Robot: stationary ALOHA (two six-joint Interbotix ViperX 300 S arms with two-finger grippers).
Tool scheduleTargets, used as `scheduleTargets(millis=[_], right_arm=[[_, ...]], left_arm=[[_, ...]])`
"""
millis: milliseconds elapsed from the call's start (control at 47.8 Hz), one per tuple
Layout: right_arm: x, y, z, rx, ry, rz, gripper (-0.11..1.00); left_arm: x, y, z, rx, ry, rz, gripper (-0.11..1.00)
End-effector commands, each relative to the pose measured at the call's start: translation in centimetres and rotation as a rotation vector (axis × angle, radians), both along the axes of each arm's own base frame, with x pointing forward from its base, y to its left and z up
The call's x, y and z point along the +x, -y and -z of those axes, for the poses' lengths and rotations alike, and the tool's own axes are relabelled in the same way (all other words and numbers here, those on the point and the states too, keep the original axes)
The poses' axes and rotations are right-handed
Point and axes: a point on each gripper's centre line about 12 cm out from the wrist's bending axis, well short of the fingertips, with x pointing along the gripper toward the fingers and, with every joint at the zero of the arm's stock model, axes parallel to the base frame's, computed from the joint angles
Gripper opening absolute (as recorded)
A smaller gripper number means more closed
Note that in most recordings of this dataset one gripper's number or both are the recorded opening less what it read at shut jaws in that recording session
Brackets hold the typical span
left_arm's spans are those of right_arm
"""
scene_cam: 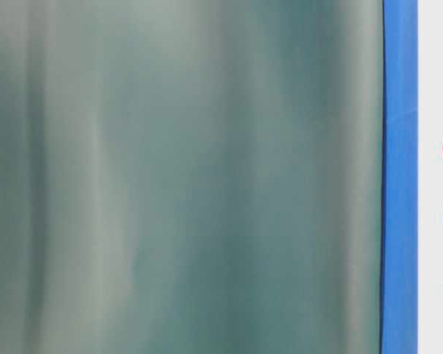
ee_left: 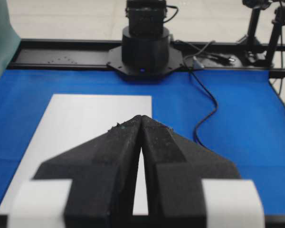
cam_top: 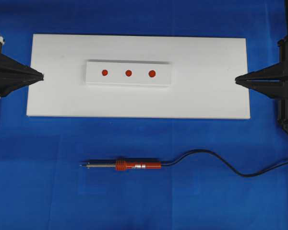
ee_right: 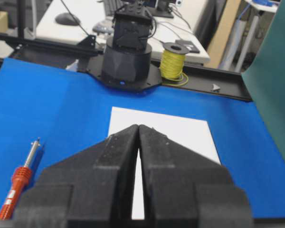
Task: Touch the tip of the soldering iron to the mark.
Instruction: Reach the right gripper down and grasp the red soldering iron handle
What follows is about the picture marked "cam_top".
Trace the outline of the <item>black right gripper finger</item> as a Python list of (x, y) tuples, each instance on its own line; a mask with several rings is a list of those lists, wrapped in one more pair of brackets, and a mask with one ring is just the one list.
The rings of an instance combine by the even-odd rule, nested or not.
[(263, 81), (236, 81), (237, 85), (262, 93), (272, 99), (282, 98), (282, 84), (279, 82), (263, 82)]
[(235, 78), (235, 81), (271, 81), (278, 80), (282, 75), (282, 62), (271, 65), (267, 68), (253, 71)]

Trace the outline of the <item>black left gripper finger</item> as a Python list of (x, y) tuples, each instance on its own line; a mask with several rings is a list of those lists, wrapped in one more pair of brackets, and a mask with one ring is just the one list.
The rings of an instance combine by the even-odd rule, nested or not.
[(16, 60), (9, 58), (8, 56), (0, 53), (0, 73), (16, 73), (25, 74), (30, 76), (44, 78), (41, 72), (27, 66), (23, 65)]
[(43, 78), (0, 78), (0, 97), (6, 97), (19, 88), (42, 80)]

